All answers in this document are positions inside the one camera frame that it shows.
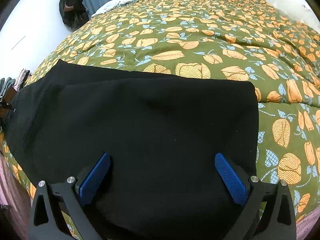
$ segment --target metal screw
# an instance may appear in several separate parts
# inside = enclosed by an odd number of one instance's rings
[[[284,179],[281,179],[280,183],[281,183],[282,186],[287,186],[288,185],[288,183]]]
[[[69,177],[69,178],[67,178],[67,182],[68,183],[73,183],[75,181],[75,177]]]
[[[251,176],[250,179],[251,179],[252,182],[258,182],[259,181],[257,176]]]
[[[41,180],[38,185],[39,185],[39,187],[43,187],[44,184],[45,184],[45,181],[44,181],[44,180]]]

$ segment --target green bedspread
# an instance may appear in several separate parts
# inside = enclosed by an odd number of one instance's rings
[[[282,17],[264,0],[138,0],[94,17],[68,36],[28,84],[59,58],[79,65],[250,81],[259,101],[257,176],[263,182],[288,182],[300,220],[320,199],[318,44],[317,32]],[[208,100],[236,108],[241,98],[229,98],[229,105]],[[0,140],[8,165],[33,197],[35,187],[3,134]]]

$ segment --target black towel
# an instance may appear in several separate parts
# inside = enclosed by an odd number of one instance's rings
[[[256,174],[258,107],[250,82],[60,60],[13,106],[4,133],[34,185],[77,176],[103,152],[111,155],[111,174],[90,209],[101,224],[132,235],[219,239],[242,208],[220,179],[215,154]]]

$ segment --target black bag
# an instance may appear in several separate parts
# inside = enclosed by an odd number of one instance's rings
[[[78,7],[80,7],[80,9],[74,8],[72,11],[66,11],[66,0],[60,0],[59,2],[59,11],[63,23],[70,28],[79,29],[89,21],[89,16],[85,7],[82,4]]]

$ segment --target orange flower pattern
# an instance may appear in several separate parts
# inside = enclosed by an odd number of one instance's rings
[[[257,176],[263,182],[288,182],[298,220],[320,198],[319,36],[264,0],[138,0],[94,17],[69,35],[28,84],[58,59],[252,82],[259,108]],[[222,107],[234,107],[237,100],[230,98]],[[13,174],[33,196],[34,187],[1,133],[0,140]]]

